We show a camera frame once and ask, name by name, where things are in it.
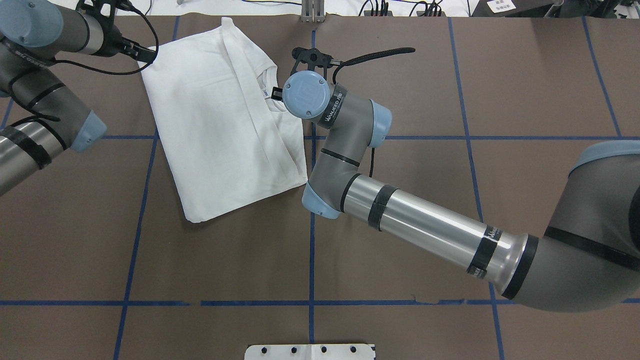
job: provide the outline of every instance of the folded white t-shirt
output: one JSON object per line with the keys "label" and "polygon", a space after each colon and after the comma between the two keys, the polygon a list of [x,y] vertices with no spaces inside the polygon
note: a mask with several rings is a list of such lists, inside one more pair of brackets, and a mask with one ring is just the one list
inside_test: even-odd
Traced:
{"label": "folded white t-shirt", "polygon": [[142,72],[184,216],[202,222],[303,185],[301,120],[277,67],[232,19],[159,48]]}

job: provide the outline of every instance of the light blue joint cap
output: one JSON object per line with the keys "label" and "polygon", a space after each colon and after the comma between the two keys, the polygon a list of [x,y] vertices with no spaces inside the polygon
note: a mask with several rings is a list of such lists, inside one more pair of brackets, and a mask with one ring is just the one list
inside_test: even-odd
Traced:
{"label": "light blue joint cap", "polygon": [[293,74],[282,88],[282,101],[290,113],[301,119],[321,115],[329,105],[331,90],[322,75],[304,70]]}
{"label": "light blue joint cap", "polygon": [[18,45],[50,45],[63,26],[60,10],[47,0],[0,0],[0,33]]}
{"label": "light blue joint cap", "polygon": [[578,158],[578,162],[573,169],[571,169],[571,172],[577,167],[595,160],[634,154],[640,154],[640,140],[613,140],[610,142],[597,143],[589,146],[582,152],[580,158]]}
{"label": "light blue joint cap", "polygon": [[371,142],[369,147],[378,147],[385,141],[389,129],[391,129],[391,122],[393,121],[393,115],[391,110],[369,99],[373,105],[373,133],[371,134]]}
{"label": "light blue joint cap", "polygon": [[302,206],[312,213],[325,218],[334,219],[340,215],[340,211],[333,209],[329,204],[324,202],[324,200],[311,189],[309,183],[305,186],[305,192],[302,194]]}
{"label": "light blue joint cap", "polygon": [[107,125],[92,110],[89,116],[86,117],[74,143],[71,144],[71,149],[76,152],[83,152],[100,140],[106,132]]}

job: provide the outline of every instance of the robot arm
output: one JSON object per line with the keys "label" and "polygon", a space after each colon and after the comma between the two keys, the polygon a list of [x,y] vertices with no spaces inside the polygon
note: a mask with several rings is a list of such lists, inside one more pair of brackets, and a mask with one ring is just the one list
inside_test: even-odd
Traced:
{"label": "robot arm", "polygon": [[330,130],[303,205],[326,218],[349,214],[428,250],[502,296],[548,311],[589,311],[619,303],[640,287],[640,142],[596,144],[582,155],[544,237],[512,235],[394,186],[360,175],[391,113],[372,100],[293,74],[282,100],[297,117]]}
{"label": "robot arm", "polygon": [[[109,5],[109,15],[100,13]],[[0,131],[0,195],[71,147],[81,152],[106,126],[49,69],[60,51],[151,63],[155,51],[123,38],[113,25],[116,8],[136,11],[128,0],[84,1],[77,10],[46,0],[0,0],[0,95],[33,116]]]}

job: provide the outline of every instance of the white sticker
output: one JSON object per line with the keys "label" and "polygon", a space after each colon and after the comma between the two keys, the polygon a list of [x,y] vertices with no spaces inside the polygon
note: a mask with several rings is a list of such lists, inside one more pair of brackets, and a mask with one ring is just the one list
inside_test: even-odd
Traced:
{"label": "white sticker", "polygon": [[487,2],[487,5],[489,5],[489,8],[493,13],[508,12],[509,10],[516,8],[511,0],[491,0]]}

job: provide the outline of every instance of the metal cylinder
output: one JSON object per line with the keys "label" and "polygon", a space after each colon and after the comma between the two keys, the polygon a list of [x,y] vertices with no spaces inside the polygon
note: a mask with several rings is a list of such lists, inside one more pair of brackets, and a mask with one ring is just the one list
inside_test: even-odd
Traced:
{"label": "metal cylinder", "polygon": [[[357,177],[345,196],[344,212],[364,222],[385,184],[370,177]],[[396,190],[389,197],[380,219],[380,230],[396,235],[469,271],[486,224],[465,217],[407,192]],[[524,251],[528,235],[502,233],[482,278],[493,282],[500,293],[509,285]]]}
{"label": "metal cylinder", "polygon": [[[37,122],[29,122],[15,128],[41,145],[52,159],[62,153],[62,146],[55,136]],[[2,159],[0,196],[38,170],[38,165],[33,158],[4,136],[0,136],[0,159]]]}

